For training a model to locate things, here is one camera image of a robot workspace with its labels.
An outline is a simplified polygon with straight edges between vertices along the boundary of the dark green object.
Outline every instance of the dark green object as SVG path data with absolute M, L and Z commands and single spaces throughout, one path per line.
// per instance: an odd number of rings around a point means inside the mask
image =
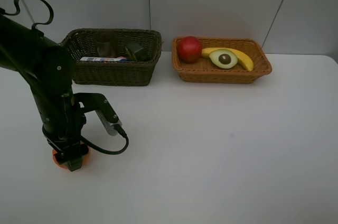
M 130 61 L 146 62 L 152 58 L 149 54 L 145 52 L 143 47 L 135 41 L 127 42 L 125 47 Z
M 129 141 L 104 95 L 73 94 L 71 77 L 76 62 L 67 49 L 35 28 L 53 20 L 52 7 L 41 1 L 48 7 L 50 17 L 46 23 L 34 23 L 31 30 L 4 16 L 19 14 L 19 0 L 14 0 L 16 12 L 13 14 L 0 8 L 0 67 L 18 71 L 29 84 L 43 123 L 42 132 L 57 152 L 54 155 L 56 161 L 74 171 L 81 168 L 82 157 L 88 153 L 87 146 L 115 155 L 124 152 Z M 110 135 L 115 130 L 126 139 L 126 145 L 120 151 L 104 150 L 81 136 L 86 123 L 85 113 L 94 110 Z
M 82 57 L 96 57 L 93 33 L 113 32 L 117 36 L 119 56 L 127 57 L 125 44 L 135 41 L 151 59 L 147 62 L 85 62 Z M 77 61 L 73 80 L 83 85 L 146 86 L 150 83 L 156 63 L 161 55 L 162 38 L 153 30 L 78 29 L 71 31 L 62 41 Z

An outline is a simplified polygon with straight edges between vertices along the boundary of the toy fruit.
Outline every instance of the toy fruit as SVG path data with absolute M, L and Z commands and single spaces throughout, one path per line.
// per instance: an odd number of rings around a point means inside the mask
M 216 66 L 223 69 L 230 69 L 238 62 L 236 55 L 227 49 L 215 50 L 210 53 L 209 58 Z
M 238 58 L 238 63 L 246 70 L 252 71 L 254 69 L 254 63 L 252 59 L 246 55 L 244 52 L 241 52 L 236 49 L 231 48 L 205 48 L 202 50 L 202 57 L 208 58 L 209 54 L 213 51 L 219 50 L 219 49 L 227 49 L 229 51 L 232 51 L 236 57 Z
M 200 41 L 193 37 L 183 38 L 177 47 L 179 58 L 185 63 L 196 63 L 202 56 L 202 45 Z

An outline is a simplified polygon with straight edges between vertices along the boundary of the white table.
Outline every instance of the white table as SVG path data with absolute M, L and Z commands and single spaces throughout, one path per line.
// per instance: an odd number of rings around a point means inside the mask
M 0 70 L 0 223 L 338 223 L 338 66 L 268 55 L 252 85 L 187 83 L 163 55 L 148 87 L 109 99 L 130 138 L 81 170 L 52 161 L 27 84 Z M 96 114 L 83 134 L 117 150 Z

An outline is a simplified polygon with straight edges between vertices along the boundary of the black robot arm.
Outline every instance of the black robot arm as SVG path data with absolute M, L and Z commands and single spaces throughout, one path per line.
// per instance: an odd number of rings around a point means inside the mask
M 0 8 L 0 67 L 18 71 L 30 85 L 43 134 L 56 151 L 56 161 L 74 171 L 81 168 L 88 146 L 105 154 L 120 154 L 129 142 L 118 116 L 103 95 L 73 94 L 71 78 L 76 62 L 64 47 L 36 28 L 37 24 L 51 23 L 54 15 L 52 7 L 41 1 L 48 7 L 50 18 L 46 23 L 34 23 L 31 30 L 5 17 L 20 12 L 19 0 L 14 0 L 13 14 Z M 85 113 L 94 110 L 110 135 L 119 133 L 126 139 L 122 150 L 104 150 L 81 136 Z

